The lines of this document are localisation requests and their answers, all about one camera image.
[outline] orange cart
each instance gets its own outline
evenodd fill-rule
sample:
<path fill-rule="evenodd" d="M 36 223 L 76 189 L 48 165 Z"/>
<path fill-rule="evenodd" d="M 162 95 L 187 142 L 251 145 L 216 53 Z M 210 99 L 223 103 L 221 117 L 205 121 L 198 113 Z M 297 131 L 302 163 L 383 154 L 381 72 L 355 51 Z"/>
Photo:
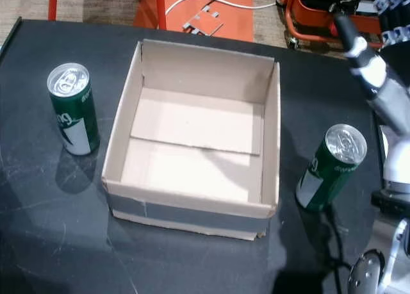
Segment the orange cart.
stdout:
<path fill-rule="evenodd" d="M 296 48 L 298 39 L 314 42 L 339 42 L 337 38 L 325 37 L 320 35 L 307 35 L 297 31 L 294 23 L 312 28 L 334 28 L 333 16 L 331 13 L 323 10 L 311 9 L 302 4 L 300 0 L 279 0 L 284 5 L 284 18 L 286 27 L 289 31 L 286 43 L 289 48 Z M 362 33 L 373 33 L 380 35 L 379 20 L 377 17 L 366 17 L 362 15 L 351 15 L 350 18 Z M 380 48 L 380 42 L 370 42 L 372 47 Z"/>

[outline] soda can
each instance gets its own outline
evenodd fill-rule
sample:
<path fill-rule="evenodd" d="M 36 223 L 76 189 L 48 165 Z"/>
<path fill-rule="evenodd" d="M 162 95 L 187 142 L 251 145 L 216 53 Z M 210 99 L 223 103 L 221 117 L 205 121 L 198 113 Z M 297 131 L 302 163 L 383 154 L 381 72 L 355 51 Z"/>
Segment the soda can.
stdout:
<path fill-rule="evenodd" d="M 336 124 L 328 129 L 297 184 L 299 204 L 310 211 L 323 210 L 364 160 L 366 153 L 366 140 L 354 127 Z"/>
<path fill-rule="evenodd" d="M 97 119 L 90 75 L 78 63 L 64 63 L 47 78 L 64 147 L 71 154 L 85 155 L 99 145 Z"/>

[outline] cardboard flap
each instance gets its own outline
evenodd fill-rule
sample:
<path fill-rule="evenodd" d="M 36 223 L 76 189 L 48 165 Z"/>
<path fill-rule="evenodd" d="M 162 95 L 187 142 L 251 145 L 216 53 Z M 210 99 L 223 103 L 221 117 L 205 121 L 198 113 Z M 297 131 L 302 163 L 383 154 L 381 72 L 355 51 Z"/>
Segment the cardboard flap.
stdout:
<path fill-rule="evenodd" d="M 265 102 L 273 58 L 144 40 L 145 86 L 251 103 Z"/>
<path fill-rule="evenodd" d="M 281 85 L 279 64 L 266 96 L 263 131 L 262 203 L 276 209 L 279 202 L 279 153 L 281 148 Z"/>
<path fill-rule="evenodd" d="M 259 154 L 262 112 L 260 104 L 144 88 L 131 136 Z"/>
<path fill-rule="evenodd" d="M 129 134 L 142 90 L 141 43 L 137 43 L 115 114 L 107 154 L 102 168 L 103 179 L 120 180 L 126 158 Z"/>

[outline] floor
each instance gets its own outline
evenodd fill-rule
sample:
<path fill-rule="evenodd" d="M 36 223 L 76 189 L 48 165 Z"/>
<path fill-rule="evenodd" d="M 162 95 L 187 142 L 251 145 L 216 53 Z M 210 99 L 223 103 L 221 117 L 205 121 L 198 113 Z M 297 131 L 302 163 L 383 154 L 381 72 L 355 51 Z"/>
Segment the floor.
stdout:
<path fill-rule="evenodd" d="M 275 0 L 254 0 L 254 5 Z M 132 25 L 138 0 L 58 0 L 58 20 L 101 22 Z M 25 19 L 46 19 L 48 0 L 0 0 L 0 45 L 18 16 Z M 286 47 L 285 27 L 279 10 L 271 7 L 254 10 L 254 41 Z M 341 56 L 334 45 L 302 43 L 302 50 Z"/>

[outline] can lid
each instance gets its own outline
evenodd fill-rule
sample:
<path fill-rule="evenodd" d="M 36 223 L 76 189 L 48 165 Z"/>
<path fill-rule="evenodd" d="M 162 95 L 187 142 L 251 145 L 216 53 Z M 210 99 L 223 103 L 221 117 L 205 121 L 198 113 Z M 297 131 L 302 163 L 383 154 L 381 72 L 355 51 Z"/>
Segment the can lid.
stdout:
<path fill-rule="evenodd" d="M 363 135 L 348 124 L 336 124 L 327 130 L 326 146 L 338 160 L 358 165 L 367 153 L 367 143 Z"/>
<path fill-rule="evenodd" d="M 58 97 L 71 97 L 84 89 L 90 80 L 87 69 L 78 63 L 64 63 L 51 71 L 47 87 Z"/>

